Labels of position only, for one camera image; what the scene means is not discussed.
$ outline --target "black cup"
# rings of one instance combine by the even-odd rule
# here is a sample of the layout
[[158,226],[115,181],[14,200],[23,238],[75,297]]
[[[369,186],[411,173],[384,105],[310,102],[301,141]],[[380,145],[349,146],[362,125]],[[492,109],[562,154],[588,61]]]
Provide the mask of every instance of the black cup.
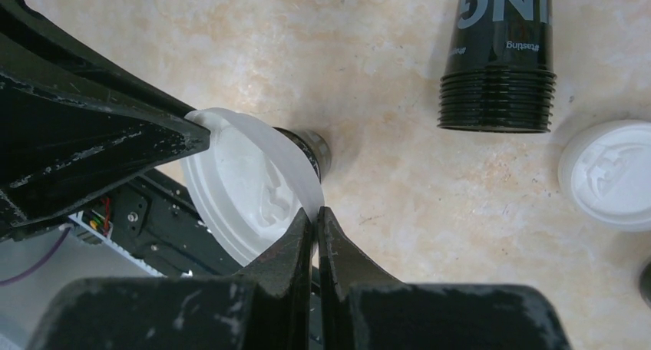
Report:
[[316,172],[319,181],[330,171],[332,152],[330,146],[321,135],[311,130],[286,130],[274,127],[281,134],[289,138],[306,155]]
[[438,126],[548,132],[555,79],[551,0],[460,0]]

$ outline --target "colored wires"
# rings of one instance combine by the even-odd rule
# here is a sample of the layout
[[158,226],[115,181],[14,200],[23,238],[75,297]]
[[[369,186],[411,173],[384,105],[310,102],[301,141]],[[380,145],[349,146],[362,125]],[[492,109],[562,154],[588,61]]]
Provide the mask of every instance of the colored wires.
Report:
[[102,234],[104,236],[108,236],[108,231],[109,231],[108,220],[111,218],[111,198],[105,196],[101,199],[101,201],[104,204],[104,231]]
[[65,231],[61,234],[59,239],[56,241],[56,243],[50,248],[50,250],[41,258],[38,262],[36,262],[33,266],[29,267],[27,270],[25,270],[23,273],[20,273],[16,276],[11,277],[10,279],[4,279],[0,281],[0,287],[3,286],[9,286],[12,283],[16,283],[28,276],[30,276],[32,273],[36,272],[39,268],[41,268],[45,263],[50,260],[50,258],[57,252],[61,244],[63,243],[63,240],[65,240],[65,237],[70,233],[70,228],[68,227],[65,229]]

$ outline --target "purple wire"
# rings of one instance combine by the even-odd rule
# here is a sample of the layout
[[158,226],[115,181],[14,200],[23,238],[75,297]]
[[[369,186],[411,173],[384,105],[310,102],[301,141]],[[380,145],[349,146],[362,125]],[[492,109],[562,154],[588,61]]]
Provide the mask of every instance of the purple wire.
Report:
[[12,283],[16,283],[16,282],[18,282],[18,281],[24,279],[25,277],[31,275],[32,273],[36,272],[36,271],[37,271],[39,268],[41,268],[45,263],[47,263],[48,260],[50,260],[50,258],[51,258],[51,257],[52,257],[56,252],[57,252],[57,250],[59,249],[59,246],[61,246],[61,244],[63,243],[63,240],[65,240],[65,237],[68,235],[69,232],[70,232],[70,229],[69,229],[69,228],[68,228],[68,229],[65,229],[65,231],[64,231],[64,232],[61,234],[61,236],[59,237],[59,240],[57,240],[57,242],[56,242],[56,243],[55,243],[55,244],[50,248],[50,251],[49,251],[47,254],[45,254],[45,255],[43,256],[43,258],[41,258],[41,260],[39,260],[38,262],[36,262],[36,264],[34,264],[33,266],[29,267],[29,268],[28,268],[26,271],[24,271],[23,273],[21,273],[21,274],[19,274],[19,275],[17,275],[17,276],[13,276],[13,277],[11,277],[10,279],[6,279],[6,280],[4,280],[4,281],[0,281],[0,287],[2,287],[2,286],[8,286],[8,285],[11,285]]

